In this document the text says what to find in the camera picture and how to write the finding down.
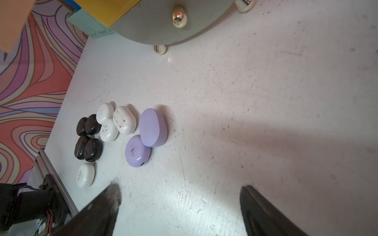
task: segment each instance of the earbuds case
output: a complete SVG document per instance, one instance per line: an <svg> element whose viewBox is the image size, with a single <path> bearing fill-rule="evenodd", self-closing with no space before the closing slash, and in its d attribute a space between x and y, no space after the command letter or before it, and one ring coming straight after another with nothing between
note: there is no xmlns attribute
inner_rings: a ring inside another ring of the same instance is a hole
<svg viewBox="0 0 378 236"><path fill-rule="evenodd" d="M100 129L100 138L102 141L109 143L117 138L118 129L113 122L113 118L108 118L102 124Z"/></svg>
<svg viewBox="0 0 378 236"><path fill-rule="evenodd" d="M132 137L126 145L126 161L132 167L140 167L148 161L151 148L143 145L140 135Z"/></svg>
<svg viewBox="0 0 378 236"><path fill-rule="evenodd" d="M152 108L146 109L141 114L139 131L142 143L153 148L163 145L168 136L167 125L163 115Z"/></svg>
<svg viewBox="0 0 378 236"><path fill-rule="evenodd" d="M75 157L77 159L79 159L79 160L83 160L84 159L85 145L88 143L88 141L90 139L91 138L89 138L86 135L82 135L82 136L79 137L79 140L76 142L76 145L75 145Z"/></svg>
<svg viewBox="0 0 378 236"><path fill-rule="evenodd" d="M87 122L86 117L83 117L79 120L77 126L76 126L76 134L79 136L86 135L87 133L85 132L85 123Z"/></svg>
<svg viewBox="0 0 378 236"><path fill-rule="evenodd" d="M84 163L77 171L76 184L79 188L89 187L95 178L95 166L91 163Z"/></svg>
<svg viewBox="0 0 378 236"><path fill-rule="evenodd" d="M110 105L110 103L104 103L102 104L98 110L97 110L97 113L96 113L96 120L97 122L100 124L100 125L103 125L104 122L108 119L108 118L112 118L113 117L113 113L114 113L114 108L112 105Z"/></svg>
<svg viewBox="0 0 378 236"><path fill-rule="evenodd" d="M125 106L119 106L113 113L113 121L121 134L129 135L136 128L136 118Z"/></svg>
<svg viewBox="0 0 378 236"><path fill-rule="evenodd" d="M94 162L100 158L102 153L102 143L98 139L91 139L87 142L84 149L84 159Z"/></svg>
<svg viewBox="0 0 378 236"><path fill-rule="evenodd" d="M96 120L96 114L90 115L85 123L85 132L88 135L97 134L100 131L101 125Z"/></svg>

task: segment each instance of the wire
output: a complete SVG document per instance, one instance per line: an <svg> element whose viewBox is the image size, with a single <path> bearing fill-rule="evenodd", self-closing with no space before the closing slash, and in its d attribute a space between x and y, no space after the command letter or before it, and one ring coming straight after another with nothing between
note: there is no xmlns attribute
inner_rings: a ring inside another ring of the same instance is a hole
<svg viewBox="0 0 378 236"><path fill-rule="evenodd" d="M31 189L31 190L34 190L34 191L40 190L38 188L33 188L32 186L29 186L29 185L25 186L25 188L28 188L28 189Z"/></svg>
<svg viewBox="0 0 378 236"><path fill-rule="evenodd" d="M47 235L47 233L48 233L48 228L49 228L49 225L50 225L50 214L48 213L48 211L46 211L46 213L47 213L47 216L48 216L48 221L47 221L47 229L46 229L46 233L45 233L44 236Z"/></svg>
<svg viewBox="0 0 378 236"><path fill-rule="evenodd" d="M51 229L53 227L53 222L54 222L54 215L53 215L53 211L50 209L50 213L51 213L51 222L50 222L50 233L49 235L51 235Z"/></svg>

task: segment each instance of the purple earbuds case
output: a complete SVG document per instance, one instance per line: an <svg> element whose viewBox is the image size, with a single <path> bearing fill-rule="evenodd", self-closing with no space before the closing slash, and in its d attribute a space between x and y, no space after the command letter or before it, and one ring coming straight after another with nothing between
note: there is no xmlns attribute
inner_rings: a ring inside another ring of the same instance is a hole
<svg viewBox="0 0 378 236"><path fill-rule="evenodd" d="M132 167L140 167L150 158L151 148L143 145L141 136L135 135L126 145L126 161Z"/></svg>
<svg viewBox="0 0 378 236"><path fill-rule="evenodd" d="M148 147L159 147L167 140L168 130L163 115L148 108L140 116L139 130L142 143Z"/></svg>

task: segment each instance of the metal ball foot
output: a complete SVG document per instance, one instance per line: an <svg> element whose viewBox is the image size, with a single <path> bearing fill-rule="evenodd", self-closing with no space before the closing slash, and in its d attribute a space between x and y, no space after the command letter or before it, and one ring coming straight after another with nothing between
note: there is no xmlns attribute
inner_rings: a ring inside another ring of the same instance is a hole
<svg viewBox="0 0 378 236"><path fill-rule="evenodd" d="M172 10L172 23L175 27L181 29L188 21L186 9L183 6L175 6Z"/></svg>
<svg viewBox="0 0 378 236"><path fill-rule="evenodd" d="M240 13L246 13L255 5L256 0L235 0L235 5Z"/></svg>
<svg viewBox="0 0 378 236"><path fill-rule="evenodd" d="M166 45L154 45L153 50L159 54L163 55L167 51L167 46Z"/></svg>

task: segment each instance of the colorful patterned rug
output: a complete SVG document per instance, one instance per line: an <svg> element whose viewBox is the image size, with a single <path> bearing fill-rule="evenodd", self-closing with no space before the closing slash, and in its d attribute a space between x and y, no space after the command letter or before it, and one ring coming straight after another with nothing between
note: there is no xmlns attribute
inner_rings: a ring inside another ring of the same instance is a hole
<svg viewBox="0 0 378 236"><path fill-rule="evenodd" d="M0 51L0 183L25 182L88 36L56 0L38 0L13 51Z"/></svg>

